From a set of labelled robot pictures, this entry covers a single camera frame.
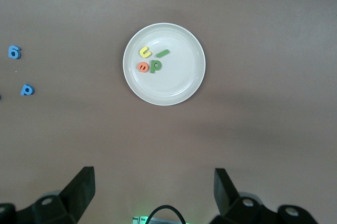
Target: black cable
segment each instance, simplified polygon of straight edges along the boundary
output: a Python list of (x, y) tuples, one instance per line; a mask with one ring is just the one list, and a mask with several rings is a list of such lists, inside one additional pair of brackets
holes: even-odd
[(157, 207), (156, 209), (154, 209), (151, 214), (148, 216), (145, 224), (149, 224), (150, 223), (150, 220), (152, 219), (152, 217), (156, 214), (156, 212), (158, 212), (159, 210), (162, 210), (162, 209), (170, 209), (171, 211), (173, 211), (177, 216), (178, 218), (180, 219), (180, 222), (182, 224), (186, 224), (186, 221), (184, 220), (184, 217), (181, 215), (181, 213), (175, 209), (174, 207), (172, 206), (169, 206), (169, 205), (163, 205), (163, 206), (160, 206), (160, 207)]

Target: blue number 6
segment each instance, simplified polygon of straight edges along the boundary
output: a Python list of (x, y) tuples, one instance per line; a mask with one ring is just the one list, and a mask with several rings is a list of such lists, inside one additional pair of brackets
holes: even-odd
[(21, 48), (18, 46), (10, 46), (8, 49), (8, 57), (12, 59), (20, 59), (21, 53), (20, 53)]

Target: brown surface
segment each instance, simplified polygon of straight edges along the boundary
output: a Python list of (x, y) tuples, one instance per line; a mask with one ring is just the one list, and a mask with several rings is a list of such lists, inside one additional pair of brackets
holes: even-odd
[[(128, 41), (157, 22), (187, 28), (206, 54), (200, 89), (175, 106), (142, 101), (123, 75)], [(207, 224), (224, 167), (270, 209), (335, 223), (336, 37), (337, 0), (0, 0), (0, 202), (23, 208), (93, 165), (80, 223), (172, 204)]]

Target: white plate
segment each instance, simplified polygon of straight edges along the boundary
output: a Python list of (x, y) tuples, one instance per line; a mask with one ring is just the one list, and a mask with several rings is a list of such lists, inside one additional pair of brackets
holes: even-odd
[[(152, 55), (143, 58), (140, 50), (147, 46)], [(170, 53), (158, 58), (163, 50)], [(151, 61), (161, 68), (151, 73)], [(149, 65), (147, 72), (137, 66)], [(185, 101), (199, 88), (205, 74), (205, 54), (196, 37), (185, 28), (157, 23), (137, 32), (129, 41), (123, 58), (125, 79), (133, 92), (148, 103), (173, 105)]]

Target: table surface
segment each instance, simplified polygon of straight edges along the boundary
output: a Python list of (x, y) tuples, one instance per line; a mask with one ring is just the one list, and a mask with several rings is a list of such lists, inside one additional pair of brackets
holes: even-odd
[[(206, 57), (198, 91), (173, 106), (144, 102), (123, 74), (129, 40), (159, 22), (188, 29)], [(93, 165), (80, 223), (171, 204), (207, 224), (226, 168), (271, 210), (334, 223), (336, 37), (337, 0), (0, 0), (0, 202), (24, 208)]]

